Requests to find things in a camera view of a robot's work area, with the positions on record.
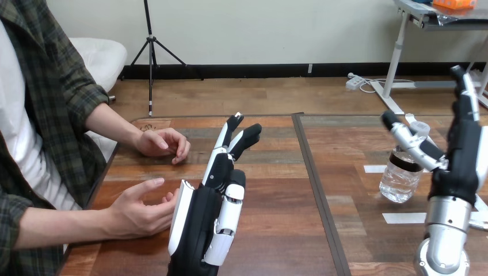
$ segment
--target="white wall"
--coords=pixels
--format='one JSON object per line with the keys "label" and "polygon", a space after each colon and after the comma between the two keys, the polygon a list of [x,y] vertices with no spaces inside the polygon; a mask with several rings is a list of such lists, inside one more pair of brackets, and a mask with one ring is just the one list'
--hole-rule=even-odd
{"label": "white wall", "polygon": [[[148,1],[153,34],[188,64],[389,62],[401,23],[392,0]],[[47,2],[69,36],[124,44],[127,64],[147,37],[142,0]],[[469,61],[485,35],[410,24],[402,61]],[[177,63],[156,53],[160,64]],[[147,48],[137,64],[148,64]]]}

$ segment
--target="orange box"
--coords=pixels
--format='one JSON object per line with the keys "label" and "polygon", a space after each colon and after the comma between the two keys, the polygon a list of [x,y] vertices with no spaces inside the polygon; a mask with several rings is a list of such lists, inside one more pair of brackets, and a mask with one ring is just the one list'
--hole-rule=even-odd
{"label": "orange box", "polygon": [[433,0],[434,5],[448,7],[450,9],[473,9],[478,0]]}

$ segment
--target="wood grain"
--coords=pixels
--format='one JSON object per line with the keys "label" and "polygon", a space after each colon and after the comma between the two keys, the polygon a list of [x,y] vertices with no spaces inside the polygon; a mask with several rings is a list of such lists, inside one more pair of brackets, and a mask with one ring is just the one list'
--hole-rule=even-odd
{"label": "wood grain", "polygon": [[[164,177],[165,184],[142,198],[147,205],[160,203],[181,179],[197,187],[226,120],[135,121],[140,128],[173,127],[184,132],[192,143],[190,155],[185,163],[173,166],[171,156],[146,158],[121,147],[91,208],[107,208],[125,189],[156,177]],[[219,275],[337,275],[291,117],[246,117],[241,126],[257,122],[263,126],[261,141],[235,164],[246,173],[246,197],[234,244]],[[143,239],[76,246],[61,275],[166,275],[168,238],[167,230]]]}
{"label": "wood grain", "polygon": [[[413,256],[424,225],[387,224],[383,213],[424,213],[431,173],[423,173],[414,196],[396,204],[379,192],[382,174],[367,174],[364,165],[385,165],[395,141],[378,116],[301,116],[323,191],[352,275],[415,275]],[[416,116],[431,126],[430,136],[446,149],[452,116]],[[483,116],[481,124],[487,123]],[[488,202],[485,186],[479,192]],[[470,231],[466,251],[470,275],[486,275],[488,239]]]}
{"label": "wood grain", "polygon": [[[449,77],[398,77],[413,81],[450,80]],[[346,76],[156,80],[152,88],[152,110],[154,116],[230,116],[236,111],[243,114],[305,112],[379,115],[387,110],[376,94],[347,90],[347,81]],[[112,108],[125,119],[131,121],[147,116],[148,80],[117,81],[110,94],[117,97],[117,102]],[[452,89],[395,89],[392,96],[403,111],[416,115],[450,116],[451,104],[455,100]],[[487,114],[485,108],[482,108],[481,112]]]}

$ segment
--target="black and white robotic hand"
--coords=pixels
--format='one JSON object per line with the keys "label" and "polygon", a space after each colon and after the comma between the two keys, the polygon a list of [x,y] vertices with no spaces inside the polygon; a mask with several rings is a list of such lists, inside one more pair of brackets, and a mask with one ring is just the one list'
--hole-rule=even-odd
{"label": "black and white robotic hand", "polygon": [[234,169],[234,162],[259,141],[262,130],[255,124],[231,140],[242,120],[237,113],[224,124],[199,188],[181,181],[170,230],[168,276],[216,276],[224,263],[246,187],[246,175]]}
{"label": "black and white robotic hand", "polygon": [[414,258],[418,275],[468,275],[470,263],[464,250],[468,230],[488,231],[486,222],[470,220],[488,169],[488,127],[479,125],[478,98],[470,75],[459,66],[451,73],[457,100],[446,153],[418,137],[393,112],[382,115],[399,145],[433,173],[424,241]]}

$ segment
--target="green plaid shirt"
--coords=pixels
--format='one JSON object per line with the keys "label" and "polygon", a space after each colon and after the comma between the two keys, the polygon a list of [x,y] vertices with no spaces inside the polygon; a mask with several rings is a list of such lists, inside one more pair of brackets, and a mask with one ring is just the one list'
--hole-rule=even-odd
{"label": "green plaid shirt", "polygon": [[[0,0],[0,20],[25,78],[25,107],[43,150],[49,153],[80,206],[106,166],[85,121],[108,96],[96,85],[45,0]],[[24,179],[0,133],[0,275],[55,275],[63,247],[13,250],[27,207],[52,209]]]}

